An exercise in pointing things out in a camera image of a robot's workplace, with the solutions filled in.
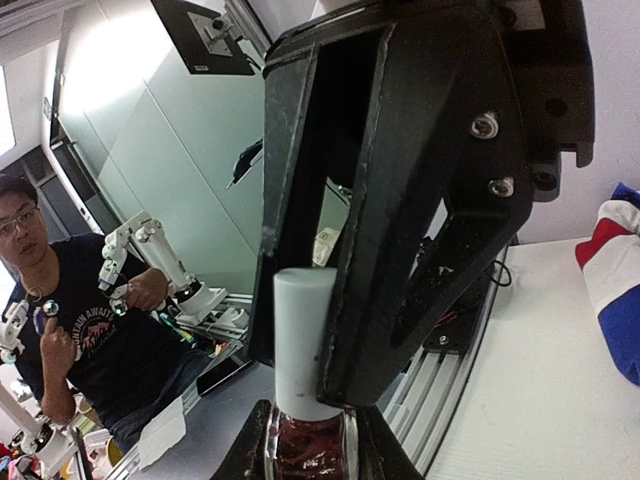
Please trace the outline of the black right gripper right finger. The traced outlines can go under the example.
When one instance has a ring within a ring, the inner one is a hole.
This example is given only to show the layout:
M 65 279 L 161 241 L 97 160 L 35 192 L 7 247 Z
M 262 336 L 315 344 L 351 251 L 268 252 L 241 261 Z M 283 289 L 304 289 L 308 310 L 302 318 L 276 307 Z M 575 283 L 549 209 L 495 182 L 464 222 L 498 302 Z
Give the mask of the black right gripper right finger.
M 365 480 L 422 480 L 377 407 L 356 411 L 359 478 Z

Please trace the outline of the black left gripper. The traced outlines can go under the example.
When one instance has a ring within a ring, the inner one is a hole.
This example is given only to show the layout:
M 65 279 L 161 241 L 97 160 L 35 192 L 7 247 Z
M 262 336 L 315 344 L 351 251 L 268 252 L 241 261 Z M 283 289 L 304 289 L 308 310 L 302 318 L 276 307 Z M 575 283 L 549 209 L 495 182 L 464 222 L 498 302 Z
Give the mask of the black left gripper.
M 580 1 L 481 1 L 507 55 L 529 152 L 536 202 L 560 193 L 561 156 L 591 164 L 594 70 Z

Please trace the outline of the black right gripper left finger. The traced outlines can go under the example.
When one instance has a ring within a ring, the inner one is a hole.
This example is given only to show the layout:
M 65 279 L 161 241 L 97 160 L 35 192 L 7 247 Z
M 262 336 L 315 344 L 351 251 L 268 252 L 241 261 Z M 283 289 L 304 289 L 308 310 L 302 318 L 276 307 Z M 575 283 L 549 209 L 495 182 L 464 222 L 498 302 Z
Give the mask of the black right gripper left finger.
M 272 404 L 259 400 L 211 480 L 265 479 L 264 457 L 267 423 Z

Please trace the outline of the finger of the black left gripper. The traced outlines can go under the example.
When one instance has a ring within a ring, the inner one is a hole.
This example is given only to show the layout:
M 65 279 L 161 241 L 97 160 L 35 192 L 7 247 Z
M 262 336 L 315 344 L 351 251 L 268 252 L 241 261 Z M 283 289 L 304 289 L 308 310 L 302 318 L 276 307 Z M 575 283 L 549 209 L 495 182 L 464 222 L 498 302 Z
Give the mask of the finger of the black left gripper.
M 531 212 L 524 127 L 489 22 L 383 36 L 319 399 L 370 406 Z
M 281 37 L 269 50 L 263 72 L 263 219 L 248 338 L 249 356 L 274 365 L 274 281 L 282 268 L 301 266 L 310 245 L 295 239 L 308 234 L 301 200 L 313 184 L 313 167 L 302 158 L 317 70 L 317 48 Z

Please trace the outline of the red nail polish bottle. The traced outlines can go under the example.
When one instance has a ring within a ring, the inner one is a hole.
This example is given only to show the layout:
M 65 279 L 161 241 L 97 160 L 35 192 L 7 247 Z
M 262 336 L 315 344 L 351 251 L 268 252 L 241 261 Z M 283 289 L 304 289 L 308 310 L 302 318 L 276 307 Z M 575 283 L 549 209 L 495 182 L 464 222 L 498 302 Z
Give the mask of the red nail polish bottle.
M 271 407 L 264 440 L 267 479 L 357 479 L 356 413 L 347 409 L 320 421 L 304 421 Z

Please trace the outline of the white nail polish cap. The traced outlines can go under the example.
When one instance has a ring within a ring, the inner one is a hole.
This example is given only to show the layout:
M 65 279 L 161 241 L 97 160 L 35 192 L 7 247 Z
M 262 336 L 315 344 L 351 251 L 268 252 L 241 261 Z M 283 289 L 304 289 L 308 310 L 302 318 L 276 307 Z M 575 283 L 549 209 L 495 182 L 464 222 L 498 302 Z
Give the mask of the white nail polish cap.
M 334 268 L 289 268 L 274 275 L 275 401 L 295 420 L 325 421 L 341 412 L 317 400 L 336 275 Z

